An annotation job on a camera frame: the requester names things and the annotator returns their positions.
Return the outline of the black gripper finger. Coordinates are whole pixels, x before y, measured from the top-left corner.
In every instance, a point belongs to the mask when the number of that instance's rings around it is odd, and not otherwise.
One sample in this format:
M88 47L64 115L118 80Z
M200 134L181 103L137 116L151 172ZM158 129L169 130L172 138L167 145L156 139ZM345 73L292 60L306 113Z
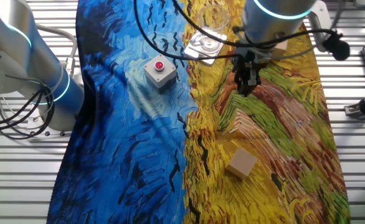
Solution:
M250 71L250 78L248 82L249 93L253 92L258 85L260 85L260 77L259 71L255 69L251 69Z
M237 91L242 96L249 94L248 76L245 70L237 71Z

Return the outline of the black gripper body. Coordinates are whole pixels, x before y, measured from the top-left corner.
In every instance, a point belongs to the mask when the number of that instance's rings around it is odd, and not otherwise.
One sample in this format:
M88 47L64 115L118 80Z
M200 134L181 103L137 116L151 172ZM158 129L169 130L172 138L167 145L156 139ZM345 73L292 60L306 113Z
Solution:
M234 54L236 54L232 60L234 79L242 80L244 77L249 79L254 76L259 80L260 67L255 64L256 54L245 49L235 49Z

